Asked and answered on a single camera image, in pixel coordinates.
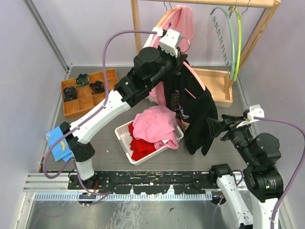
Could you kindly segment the black t shirt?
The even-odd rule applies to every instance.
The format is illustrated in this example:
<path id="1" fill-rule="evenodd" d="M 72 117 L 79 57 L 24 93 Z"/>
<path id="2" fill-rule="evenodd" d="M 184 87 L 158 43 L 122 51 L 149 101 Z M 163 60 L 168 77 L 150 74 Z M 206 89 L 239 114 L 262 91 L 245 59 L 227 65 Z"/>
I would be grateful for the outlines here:
<path id="1" fill-rule="evenodd" d="M 166 76 L 163 85 L 166 106 L 180 118 L 188 152 L 193 155 L 200 149 L 205 156 L 213 143 L 207 118 L 218 119 L 211 92 L 200 86 L 185 65 L 181 66 L 180 75 Z"/>

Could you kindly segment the green plastic hanger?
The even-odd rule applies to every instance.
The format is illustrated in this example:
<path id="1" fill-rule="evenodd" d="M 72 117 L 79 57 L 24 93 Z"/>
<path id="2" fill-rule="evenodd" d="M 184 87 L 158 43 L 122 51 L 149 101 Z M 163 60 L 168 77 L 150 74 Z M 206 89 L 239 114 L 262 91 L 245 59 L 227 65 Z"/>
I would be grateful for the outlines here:
<path id="1" fill-rule="evenodd" d="M 232 67 L 234 67 L 234 71 L 233 71 L 233 75 L 230 76 L 230 80 L 233 82 L 236 81 L 240 70 L 242 42 L 243 42 L 242 16 L 247 10 L 248 9 L 246 8 L 242 13 L 240 13 L 236 6 L 234 7 L 231 6 L 228 8 L 229 17 L 231 17 L 232 14 L 235 13 L 237 19 L 237 28 L 238 28 L 238 33 L 237 33 L 238 40 L 237 40 L 237 44 L 234 45 L 234 59 L 232 60 Z"/>

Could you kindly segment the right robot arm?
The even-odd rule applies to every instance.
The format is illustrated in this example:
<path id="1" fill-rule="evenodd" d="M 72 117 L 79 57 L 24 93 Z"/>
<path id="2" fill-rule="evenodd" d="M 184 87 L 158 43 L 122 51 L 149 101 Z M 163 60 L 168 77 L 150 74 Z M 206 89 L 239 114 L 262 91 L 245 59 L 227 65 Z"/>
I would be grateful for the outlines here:
<path id="1" fill-rule="evenodd" d="M 231 141 L 246 163 L 242 174 L 250 192 L 252 210 L 247 208 L 227 164 L 211 166 L 209 182 L 222 191 L 237 229 L 268 229 L 272 215 L 277 213 L 274 207 L 284 191 L 283 179 L 275 168 L 281 158 L 279 140 L 268 133 L 253 137 L 250 124 L 242 116 L 224 114 L 222 118 L 222 121 L 207 119 L 210 136 L 217 138 L 225 133 L 221 141 Z"/>

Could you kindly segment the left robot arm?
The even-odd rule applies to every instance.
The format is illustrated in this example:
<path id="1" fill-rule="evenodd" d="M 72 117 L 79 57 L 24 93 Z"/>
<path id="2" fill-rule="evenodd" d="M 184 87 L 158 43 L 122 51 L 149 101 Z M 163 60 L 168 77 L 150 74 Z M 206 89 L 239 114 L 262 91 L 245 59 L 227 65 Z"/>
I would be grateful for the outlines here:
<path id="1" fill-rule="evenodd" d="M 143 48 L 133 59 L 134 66 L 108 95 L 74 123 L 63 122 L 59 129 L 68 143 L 79 173 L 78 183 L 84 189 L 95 185 L 92 157 L 95 150 L 90 140 L 112 119 L 146 98 L 166 76 L 175 74 L 187 58 L 178 51 L 171 54 L 161 47 Z"/>

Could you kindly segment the salmon pink hanger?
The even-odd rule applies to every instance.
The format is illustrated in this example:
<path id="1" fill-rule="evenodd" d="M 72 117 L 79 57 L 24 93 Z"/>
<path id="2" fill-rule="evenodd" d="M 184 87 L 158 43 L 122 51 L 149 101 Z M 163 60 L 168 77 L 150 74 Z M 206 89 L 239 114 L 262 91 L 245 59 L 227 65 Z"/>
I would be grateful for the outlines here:
<path id="1" fill-rule="evenodd" d="M 178 52 L 184 52 L 182 48 L 190 47 L 190 41 L 182 36 L 182 40 L 178 45 Z M 200 81 L 198 74 L 185 60 L 181 66 L 182 76 L 180 76 L 179 92 L 181 97 L 192 100 L 203 100 L 209 95 L 206 93 L 205 85 Z"/>

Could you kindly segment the red t shirt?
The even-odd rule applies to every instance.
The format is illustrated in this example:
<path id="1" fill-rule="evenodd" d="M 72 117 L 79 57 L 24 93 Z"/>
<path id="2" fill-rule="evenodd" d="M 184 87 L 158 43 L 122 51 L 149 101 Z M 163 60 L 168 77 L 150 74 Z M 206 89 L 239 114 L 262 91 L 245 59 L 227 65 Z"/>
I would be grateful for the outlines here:
<path id="1" fill-rule="evenodd" d="M 156 148 L 154 147 L 154 143 L 149 143 L 143 139 L 137 140 L 133 136 L 133 130 L 134 130 L 133 123 L 130 123 L 128 125 L 128 130 L 132 137 L 132 141 L 130 143 L 130 149 L 132 150 L 132 160 L 138 161 L 148 156 L 149 154 L 153 153 L 154 151 L 156 151 Z"/>

